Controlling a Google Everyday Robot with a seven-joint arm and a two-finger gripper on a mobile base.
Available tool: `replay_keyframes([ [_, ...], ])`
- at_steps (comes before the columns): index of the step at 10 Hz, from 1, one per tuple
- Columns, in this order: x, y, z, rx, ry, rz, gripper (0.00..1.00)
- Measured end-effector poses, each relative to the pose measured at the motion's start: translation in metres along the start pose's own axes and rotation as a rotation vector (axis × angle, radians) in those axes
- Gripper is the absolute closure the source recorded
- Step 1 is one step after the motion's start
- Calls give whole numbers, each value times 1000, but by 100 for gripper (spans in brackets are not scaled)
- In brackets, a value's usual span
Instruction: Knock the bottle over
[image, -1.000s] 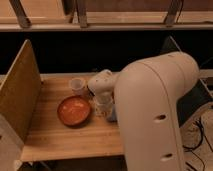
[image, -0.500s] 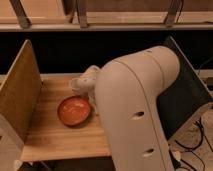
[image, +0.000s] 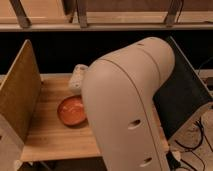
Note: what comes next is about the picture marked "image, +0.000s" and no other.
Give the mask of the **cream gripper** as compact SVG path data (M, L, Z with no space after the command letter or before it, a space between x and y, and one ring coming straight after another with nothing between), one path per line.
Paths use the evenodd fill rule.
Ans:
M82 82L87 69L88 66L84 64L77 64L74 67L73 73L68 83L68 87L72 93L74 94L81 93Z

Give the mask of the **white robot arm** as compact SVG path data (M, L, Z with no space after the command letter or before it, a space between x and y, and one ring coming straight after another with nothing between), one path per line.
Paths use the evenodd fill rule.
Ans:
M152 105L174 64L171 46L148 37L75 66L69 88L82 96L108 171L169 171Z

